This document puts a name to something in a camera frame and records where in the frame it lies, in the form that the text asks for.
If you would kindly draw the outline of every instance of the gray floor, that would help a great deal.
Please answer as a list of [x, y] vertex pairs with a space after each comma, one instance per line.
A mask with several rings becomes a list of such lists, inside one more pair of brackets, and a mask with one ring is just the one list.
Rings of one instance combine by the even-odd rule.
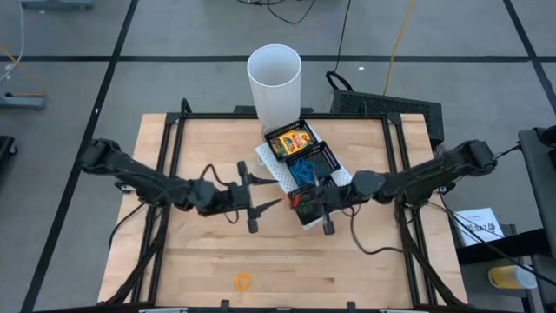
[[[407, 0], [354, 0], [343, 54], [388, 55]], [[513, 0], [540, 56], [556, 55], [551, 0]], [[112, 53], [129, 0], [97, 0], [88, 12], [30, 11], [29, 55]], [[275, 10], [295, 19], [308, 0], [287, 0]], [[319, 0], [297, 26], [282, 23], [265, 8], [233, 0], [140, 0], [123, 55], [248, 55], [267, 43], [284, 43], [303, 55], [333, 55], [347, 2]], [[17, 7], [0, 3], [0, 44], [19, 50]], [[399, 55], [526, 56], [501, 0], [417, 1]], [[7, 63], [0, 63], [1, 68]], [[0, 134], [17, 138], [20, 153], [0, 188], [0, 312], [21, 304], [63, 193], [107, 63], [26, 63], [49, 92], [43, 112], [0, 110]], [[117, 140], [132, 151], [142, 114], [177, 110], [186, 97], [195, 112], [230, 112], [251, 105], [244, 62], [136, 63], [116, 66], [95, 137]], [[324, 74], [334, 63], [305, 62], [302, 101], [330, 110], [332, 90]], [[543, 63], [556, 81], [556, 63]], [[339, 72], [355, 90], [381, 93], [387, 63], [343, 62]], [[20, 72], [0, 91], [37, 91]], [[388, 94], [443, 105], [446, 146], [479, 138], [493, 150], [515, 144], [517, 132], [554, 124], [555, 115], [531, 63], [396, 63]], [[107, 241], [121, 194], [107, 177], [81, 176], [36, 309], [91, 305], [102, 280]], [[482, 178], [467, 178], [448, 197], [455, 210], [493, 207], [502, 223], [518, 231], [540, 226], [520, 153], [500, 160]], [[477, 304], [488, 302], [470, 294]]]

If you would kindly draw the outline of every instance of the white cup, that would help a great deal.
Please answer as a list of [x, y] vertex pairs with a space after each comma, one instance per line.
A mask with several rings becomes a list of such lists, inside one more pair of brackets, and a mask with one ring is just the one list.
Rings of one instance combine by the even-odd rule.
[[283, 44], [257, 49], [247, 73], [259, 120], [270, 129], [292, 123], [301, 113], [301, 58]]

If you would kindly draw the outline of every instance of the white cable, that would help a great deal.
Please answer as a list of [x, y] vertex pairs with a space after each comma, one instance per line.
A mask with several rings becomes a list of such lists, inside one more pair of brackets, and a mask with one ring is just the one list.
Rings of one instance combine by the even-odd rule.
[[19, 24], [21, 28], [21, 49], [19, 50], [19, 56], [17, 60], [11, 65], [10, 69], [0, 78], [0, 83], [6, 79], [7, 76], [17, 67], [19, 61], [21, 61], [21, 57], [23, 56], [23, 50], [25, 48], [25, 25], [23, 22], [23, 6], [21, 5], [21, 1], [17, 1], [17, 6], [19, 7]]

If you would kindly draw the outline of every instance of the wooden table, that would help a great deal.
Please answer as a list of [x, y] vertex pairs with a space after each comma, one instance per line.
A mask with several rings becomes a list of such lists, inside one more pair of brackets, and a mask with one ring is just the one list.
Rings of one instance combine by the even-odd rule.
[[[137, 161], [152, 168], [156, 166], [164, 118], [157, 114], [143, 116], [133, 154]], [[402, 115], [402, 121], [410, 163], [432, 158], [423, 116]], [[388, 171], [380, 121], [308, 122], [352, 175], [357, 170]], [[170, 138], [167, 170], [174, 135]], [[394, 127], [392, 136], [398, 151]], [[261, 124], [255, 119], [187, 120], [177, 175], [199, 177], [204, 166], [212, 163], [223, 181], [239, 183], [236, 163], [244, 160], [254, 175], [271, 178], [265, 167], [257, 165], [255, 147], [261, 143]], [[205, 178], [213, 179], [212, 174]], [[255, 205], [284, 196], [278, 185], [253, 187], [251, 191]], [[431, 201], [440, 203], [435, 197]], [[123, 196], [119, 218], [136, 206], [135, 194]], [[112, 296], [135, 266], [145, 211], [118, 230], [99, 300]], [[432, 206], [420, 213], [430, 263], [453, 293], [466, 302], [447, 215]], [[229, 299], [234, 307], [345, 308], [347, 301], [355, 301], [358, 308], [410, 308], [404, 256], [393, 251], [362, 254], [349, 234], [349, 219], [334, 214], [333, 220], [333, 236], [324, 236], [320, 226], [304, 231], [295, 213], [282, 202], [265, 212], [259, 219], [259, 232], [252, 235], [244, 211], [240, 222], [232, 225], [224, 216], [204, 218], [194, 210], [186, 213], [172, 209], [156, 305], [215, 307], [222, 299]], [[401, 248], [393, 204], [363, 204], [355, 231], [368, 250]], [[426, 303], [417, 263], [415, 268], [420, 300]], [[150, 271], [147, 269], [143, 282], [145, 299]], [[245, 292], [235, 289], [235, 279], [241, 273], [251, 275], [251, 286]]]

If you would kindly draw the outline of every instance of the blue object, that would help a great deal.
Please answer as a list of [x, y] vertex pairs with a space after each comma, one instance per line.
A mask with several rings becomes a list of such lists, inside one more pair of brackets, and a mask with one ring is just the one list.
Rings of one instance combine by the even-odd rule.
[[316, 164], [302, 158], [297, 159], [291, 167], [292, 176], [299, 187], [314, 184], [313, 172], [316, 171], [319, 179], [325, 176], [325, 172]]

